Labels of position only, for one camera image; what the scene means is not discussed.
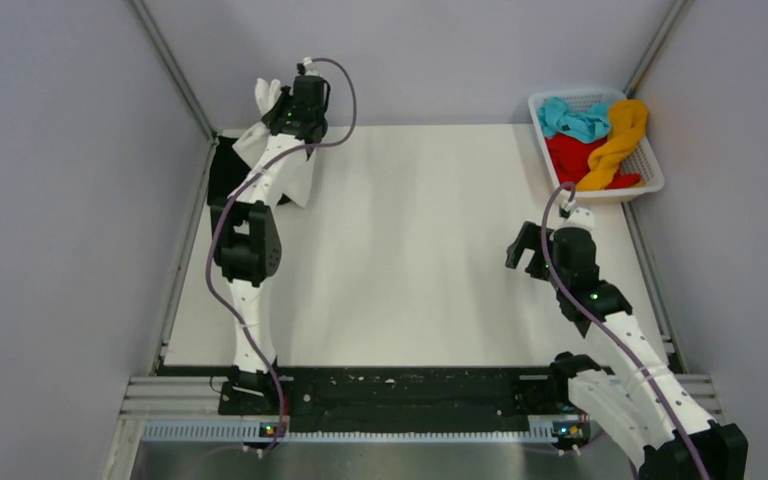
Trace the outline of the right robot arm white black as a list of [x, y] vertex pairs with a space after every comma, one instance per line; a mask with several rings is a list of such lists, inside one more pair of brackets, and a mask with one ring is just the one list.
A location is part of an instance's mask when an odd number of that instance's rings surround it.
[[549, 404], [596, 420], [638, 479], [744, 478], [745, 434], [716, 420], [655, 352], [629, 300], [601, 278], [590, 231], [527, 221], [507, 248], [506, 267], [516, 268], [526, 252], [526, 273], [552, 285], [562, 316], [598, 353], [555, 357]]

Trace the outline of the white t shirt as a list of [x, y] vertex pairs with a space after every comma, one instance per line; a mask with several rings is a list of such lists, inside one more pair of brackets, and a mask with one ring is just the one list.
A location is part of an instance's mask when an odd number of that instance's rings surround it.
[[[258, 78], [256, 80], [254, 99], [261, 115], [268, 113], [277, 104], [281, 87], [282, 84], [277, 79], [267, 81]], [[292, 145], [292, 138], [283, 140], [279, 146], [270, 145], [271, 138], [268, 127], [263, 120], [259, 120], [242, 133], [232, 144], [232, 149], [246, 166], [255, 170], [259, 165], [263, 166], [268, 160], [277, 156], [280, 147], [286, 150]], [[305, 208], [312, 193], [317, 153], [315, 150], [310, 153], [304, 150], [297, 151], [286, 157], [285, 161], [298, 159], [301, 160], [301, 165], [290, 174], [282, 173], [279, 185], [283, 187], [283, 195], [287, 196], [292, 203]]]

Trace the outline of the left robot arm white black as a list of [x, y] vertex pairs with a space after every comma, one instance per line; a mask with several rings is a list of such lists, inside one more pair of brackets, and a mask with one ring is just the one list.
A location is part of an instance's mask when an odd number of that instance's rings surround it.
[[211, 265], [229, 288], [220, 301], [234, 321], [232, 372], [223, 388], [227, 410], [281, 410], [277, 353], [271, 338], [271, 278], [282, 261], [275, 219], [281, 203], [307, 203], [317, 147], [327, 129], [330, 84], [299, 74], [292, 85], [260, 79], [261, 118], [224, 145], [227, 155], [211, 175], [208, 206]]

